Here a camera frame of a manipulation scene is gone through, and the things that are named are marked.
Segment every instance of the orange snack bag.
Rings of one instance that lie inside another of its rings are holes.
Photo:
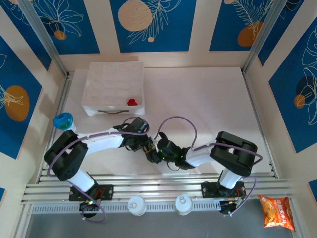
[[[273,199],[258,196],[264,214],[264,227],[282,226],[295,231],[288,197]]]

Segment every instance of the gray floor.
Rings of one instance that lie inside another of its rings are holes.
[[[27,238],[290,238],[283,227],[264,228],[259,201],[246,202],[235,215],[219,212],[110,213],[103,224],[81,220],[79,214],[33,215]]]

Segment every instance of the white table surface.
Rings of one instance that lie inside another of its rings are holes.
[[[64,112],[74,116],[77,133],[107,130],[133,115],[88,116],[81,106],[87,70],[74,73]],[[144,80],[145,115],[150,133],[170,116],[183,116],[197,128],[195,146],[215,140],[220,131],[227,131],[258,146],[264,159],[252,168],[253,173],[271,172],[268,153],[261,137],[240,68],[146,68]],[[188,147],[194,130],[182,119],[171,119],[162,131],[180,147]],[[82,168],[91,174],[162,174],[171,171],[165,162],[147,161],[143,151],[125,148],[109,149],[88,155]],[[177,173],[220,173],[223,166],[217,162],[203,164]]]

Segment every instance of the chip bag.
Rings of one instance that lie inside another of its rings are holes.
[[[273,199],[259,195],[264,214],[264,227],[282,226],[295,231],[288,197]]]

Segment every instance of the white foam box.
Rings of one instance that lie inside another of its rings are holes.
[[[90,63],[81,105],[89,116],[139,114],[144,107],[143,62]],[[134,99],[137,106],[128,106]]]

